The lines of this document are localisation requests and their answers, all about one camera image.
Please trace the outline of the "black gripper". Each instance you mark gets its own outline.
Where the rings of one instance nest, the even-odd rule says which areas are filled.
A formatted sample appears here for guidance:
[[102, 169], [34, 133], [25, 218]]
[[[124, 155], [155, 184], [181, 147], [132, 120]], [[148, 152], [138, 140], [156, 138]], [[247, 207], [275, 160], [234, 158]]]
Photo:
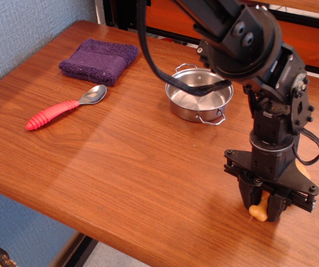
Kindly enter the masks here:
[[[270, 185], [283, 188], [298, 189], [290, 178], [283, 174], [297, 160], [298, 137], [290, 137], [284, 143], [269, 144], [250, 137], [252, 151], [228, 149], [224, 156], [227, 159], [225, 172], [237, 177], [241, 198], [248, 210], [261, 201], [262, 189]], [[273, 194], [268, 198], [268, 222], [278, 222], [283, 211], [291, 205], [291, 201], [282, 195]]]

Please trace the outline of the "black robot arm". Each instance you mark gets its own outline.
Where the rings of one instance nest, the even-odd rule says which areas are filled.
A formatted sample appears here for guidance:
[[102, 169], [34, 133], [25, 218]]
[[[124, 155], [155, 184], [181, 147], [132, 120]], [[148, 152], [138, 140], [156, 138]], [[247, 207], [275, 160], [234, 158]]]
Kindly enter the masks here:
[[298, 155], [314, 107], [308, 99], [306, 66], [283, 42], [275, 17], [241, 1], [178, 1], [202, 36], [201, 61], [243, 86], [253, 118], [251, 151], [226, 150], [226, 172], [238, 179], [247, 209], [262, 208], [276, 222], [288, 206], [312, 211], [319, 188], [298, 169], [315, 163]]

